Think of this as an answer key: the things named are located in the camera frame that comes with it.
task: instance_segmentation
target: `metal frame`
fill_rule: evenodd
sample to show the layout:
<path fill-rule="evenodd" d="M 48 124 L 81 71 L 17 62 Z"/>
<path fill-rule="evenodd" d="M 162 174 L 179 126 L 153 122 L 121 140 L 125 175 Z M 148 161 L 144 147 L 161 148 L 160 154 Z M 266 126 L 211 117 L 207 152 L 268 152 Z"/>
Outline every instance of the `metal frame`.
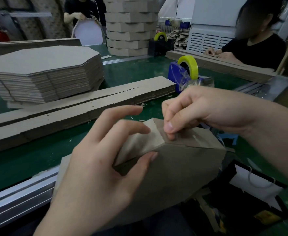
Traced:
<path fill-rule="evenodd" d="M 111 63 L 143 58 L 147 58 L 147 56 L 119 59 L 112 61 Z M 235 91 L 254 95 L 270 101 L 274 101 L 285 90 L 288 90 L 288 78 L 280 75 L 273 77 L 263 85 L 248 83 L 235 89 Z M 58 171 L 59 166 L 56 166 L 29 180 L 1 191 L 0 228 L 37 208 L 48 204 L 52 198 Z"/>

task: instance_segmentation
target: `green workbench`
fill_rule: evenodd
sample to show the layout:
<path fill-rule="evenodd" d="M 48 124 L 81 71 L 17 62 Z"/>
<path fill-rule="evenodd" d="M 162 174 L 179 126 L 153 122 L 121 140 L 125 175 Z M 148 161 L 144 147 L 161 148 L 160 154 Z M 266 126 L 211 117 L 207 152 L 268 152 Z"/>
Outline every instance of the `green workbench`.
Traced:
<path fill-rule="evenodd" d="M 110 55 L 105 45 L 92 46 L 91 48 L 99 51 L 102 56 Z M 121 57 L 111 57 L 103 61 L 115 59 L 121 59 Z M 104 65 L 105 81 L 102 83 L 100 89 L 153 78 L 159 75 L 167 77 L 171 61 L 165 57 L 154 57 L 106 64 Z M 199 74 L 212 76 L 215 81 L 215 87 L 222 89 L 233 90 L 248 83 L 246 80 L 208 69 L 200 68 Z M 162 97 L 145 103 L 143 112 L 139 116 L 133 116 L 133 119 L 148 120 L 152 117 L 163 118 L 161 103 L 166 99 L 167 97 Z M 7 111 L 11 110 L 6 108 L 6 103 L 0 98 L 0 113 Z M 92 121 L 91 123 L 82 124 L 0 152 L 0 191 L 60 164 L 61 158 L 71 154 L 73 148 L 83 139 L 93 123 Z M 249 158 L 264 174 L 288 184 L 288 180 L 265 161 L 244 139 L 239 138 L 234 148 L 236 154 L 245 164 L 250 165 L 248 162 Z M 288 208 L 288 188 L 280 194 L 280 197 L 284 202 L 287 202 L 286 206 Z M 288 220 L 274 225 L 261 233 L 261 235 L 288 235 Z"/>

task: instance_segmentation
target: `fingernail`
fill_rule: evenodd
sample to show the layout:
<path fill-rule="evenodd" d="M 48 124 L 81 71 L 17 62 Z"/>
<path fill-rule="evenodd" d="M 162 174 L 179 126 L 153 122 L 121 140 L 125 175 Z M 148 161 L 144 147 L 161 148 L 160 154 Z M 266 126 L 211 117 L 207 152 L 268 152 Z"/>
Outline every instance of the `fingernail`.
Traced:
<path fill-rule="evenodd" d="M 167 123 L 165 124 L 164 130 L 165 130 L 165 132 L 172 132 L 173 126 L 172 126 L 171 122 L 167 122 Z"/>
<path fill-rule="evenodd" d="M 150 157 L 150 161 L 152 162 L 158 156 L 158 152 L 154 152 L 154 154 Z"/>

